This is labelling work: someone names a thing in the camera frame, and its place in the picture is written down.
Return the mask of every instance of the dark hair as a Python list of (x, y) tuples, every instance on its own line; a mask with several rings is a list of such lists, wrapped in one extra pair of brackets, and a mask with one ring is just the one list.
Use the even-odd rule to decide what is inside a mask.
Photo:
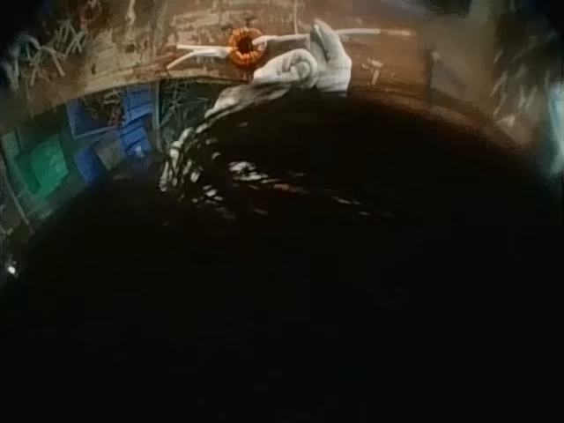
[(33, 240), (1, 297), (11, 393), (200, 421), (535, 412), (561, 226), (496, 137), (311, 93), (217, 121), (172, 191), (100, 186)]

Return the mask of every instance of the copper coil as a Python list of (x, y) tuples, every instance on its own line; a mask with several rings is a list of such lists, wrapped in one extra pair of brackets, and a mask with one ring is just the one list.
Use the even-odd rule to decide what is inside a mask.
[(229, 54), (231, 62), (245, 68), (257, 63), (263, 57), (266, 47), (264, 44), (254, 46), (253, 40), (261, 36), (263, 36), (263, 33), (256, 28), (244, 26), (234, 29), (228, 43), (232, 49)]

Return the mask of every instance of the white glove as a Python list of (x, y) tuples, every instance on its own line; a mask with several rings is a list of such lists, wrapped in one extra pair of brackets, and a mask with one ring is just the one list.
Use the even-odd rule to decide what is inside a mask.
[(317, 89), (325, 93), (346, 92), (351, 83), (353, 61), (346, 54), (338, 33), (316, 19), (309, 34), (308, 49), (319, 67)]
[(217, 118), (253, 104), (272, 101), (284, 96), (292, 88), (312, 88), (317, 77), (317, 61), (311, 53), (303, 48), (288, 51), (256, 70), (250, 84), (223, 90), (205, 117)]

